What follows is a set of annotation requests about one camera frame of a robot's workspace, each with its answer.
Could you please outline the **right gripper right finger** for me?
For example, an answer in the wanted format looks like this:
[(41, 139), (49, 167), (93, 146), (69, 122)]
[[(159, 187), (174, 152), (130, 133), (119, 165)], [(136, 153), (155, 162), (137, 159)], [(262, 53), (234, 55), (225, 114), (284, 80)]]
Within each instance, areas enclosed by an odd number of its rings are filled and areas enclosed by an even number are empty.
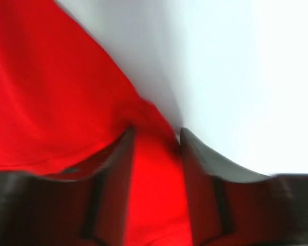
[(193, 245), (308, 245), (308, 174), (253, 172), (187, 128), (180, 149)]

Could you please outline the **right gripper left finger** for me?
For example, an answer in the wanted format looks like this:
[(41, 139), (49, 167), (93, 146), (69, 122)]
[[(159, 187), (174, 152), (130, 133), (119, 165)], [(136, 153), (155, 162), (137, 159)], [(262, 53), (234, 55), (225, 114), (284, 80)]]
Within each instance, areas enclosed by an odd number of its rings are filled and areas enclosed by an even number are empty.
[(77, 165), (0, 171), (0, 245), (122, 245), (134, 129)]

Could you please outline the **red t shirt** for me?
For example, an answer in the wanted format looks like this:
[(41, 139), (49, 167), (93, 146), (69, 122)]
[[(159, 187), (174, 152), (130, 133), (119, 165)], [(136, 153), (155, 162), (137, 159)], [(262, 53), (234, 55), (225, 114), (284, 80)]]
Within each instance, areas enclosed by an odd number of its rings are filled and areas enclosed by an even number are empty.
[(0, 171), (58, 174), (134, 129), (122, 245), (191, 245), (180, 146), (53, 1), (0, 1)]

